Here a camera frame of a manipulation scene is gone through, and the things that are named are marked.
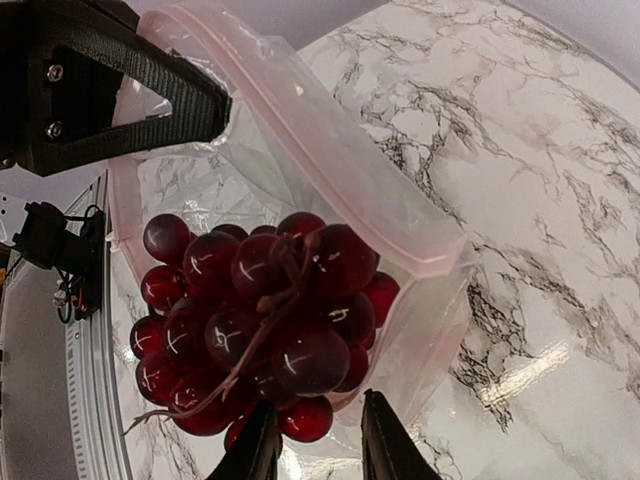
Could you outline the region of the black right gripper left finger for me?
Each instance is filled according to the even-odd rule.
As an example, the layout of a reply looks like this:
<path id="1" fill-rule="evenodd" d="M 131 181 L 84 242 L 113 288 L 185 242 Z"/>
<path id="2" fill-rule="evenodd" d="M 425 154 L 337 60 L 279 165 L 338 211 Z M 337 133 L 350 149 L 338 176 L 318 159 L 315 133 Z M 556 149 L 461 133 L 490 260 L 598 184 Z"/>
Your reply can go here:
<path id="1" fill-rule="evenodd" d="M 281 444 L 277 412 L 263 400 L 207 480 L 276 480 Z"/>

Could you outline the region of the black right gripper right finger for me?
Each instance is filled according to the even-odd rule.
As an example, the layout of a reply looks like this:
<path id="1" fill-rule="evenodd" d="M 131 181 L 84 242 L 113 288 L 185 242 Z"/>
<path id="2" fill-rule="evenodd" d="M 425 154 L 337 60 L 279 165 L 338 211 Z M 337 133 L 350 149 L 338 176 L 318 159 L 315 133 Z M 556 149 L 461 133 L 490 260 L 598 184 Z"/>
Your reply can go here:
<path id="1" fill-rule="evenodd" d="M 365 480 L 441 480 L 382 392 L 369 389 L 361 420 Z"/>

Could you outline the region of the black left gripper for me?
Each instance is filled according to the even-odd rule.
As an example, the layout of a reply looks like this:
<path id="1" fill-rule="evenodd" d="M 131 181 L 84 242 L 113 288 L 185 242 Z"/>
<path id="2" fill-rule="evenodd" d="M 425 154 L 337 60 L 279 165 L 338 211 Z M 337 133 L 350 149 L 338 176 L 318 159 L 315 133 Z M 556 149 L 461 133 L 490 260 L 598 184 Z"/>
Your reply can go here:
<path id="1" fill-rule="evenodd" d="M 225 130 L 232 99 L 224 88 L 132 33 L 138 22 L 124 1 L 2 2 L 2 169 L 51 176 Z M 125 75 L 186 116 L 114 125 Z"/>

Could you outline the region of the red grape bunch toy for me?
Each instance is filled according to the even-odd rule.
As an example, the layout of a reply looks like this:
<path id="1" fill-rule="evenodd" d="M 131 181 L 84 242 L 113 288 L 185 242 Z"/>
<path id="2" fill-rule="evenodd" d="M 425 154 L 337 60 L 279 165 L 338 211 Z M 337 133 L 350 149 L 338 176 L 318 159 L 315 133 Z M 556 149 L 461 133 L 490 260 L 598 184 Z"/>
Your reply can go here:
<path id="1" fill-rule="evenodd" d="M 136 384 L 152 415 L 232 445 L 261 401 L 279 431 L 312 443 L 335 398 L 360 387 L 400 287 L 345 224 L 305 211 L 246 231 L 196 235 L 163 213 L 142 242 L 148 314 L 130 331 Z"/>

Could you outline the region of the clear zip top bag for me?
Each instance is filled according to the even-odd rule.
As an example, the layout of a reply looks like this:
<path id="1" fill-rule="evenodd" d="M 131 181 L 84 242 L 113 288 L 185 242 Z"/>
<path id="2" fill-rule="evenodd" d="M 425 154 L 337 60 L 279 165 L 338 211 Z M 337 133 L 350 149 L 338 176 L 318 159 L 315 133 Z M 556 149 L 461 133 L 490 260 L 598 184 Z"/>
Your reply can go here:
<path id="1" fill-rule="evenodd" d="M 109 163 L 110 239 L 135 278 L 153 265 L 146 222 L 175 213 L 198 233 L 297 211 L 350 226 L 400 291 L 363 386 L 336 393 L 324 452 L 358 447 L 366 389 L 412 424 L 442 382 L 469 325 L 473 253 L 460 228 L 375 145 L 281 38 L 230 10 L 187 1 L 144 14 L 138 35 L 231 97 L 220 133 L 146 147 Z"/>

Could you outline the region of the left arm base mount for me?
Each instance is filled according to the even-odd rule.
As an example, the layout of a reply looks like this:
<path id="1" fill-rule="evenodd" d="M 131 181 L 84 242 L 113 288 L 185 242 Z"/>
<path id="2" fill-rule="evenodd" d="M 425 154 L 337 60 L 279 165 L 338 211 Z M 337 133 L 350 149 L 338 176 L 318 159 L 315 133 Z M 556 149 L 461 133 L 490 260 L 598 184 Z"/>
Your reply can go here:
<path id="1" fill-rule="evenodd" d="M 90 205 L 81 216 L 67 215 L 46 202 L 29 202 L 24 210 L 13 249 L 22 260 L 58 274 L 54 306 L 62 324 L 91 318 L 103 304 L 105 212 Z"/>

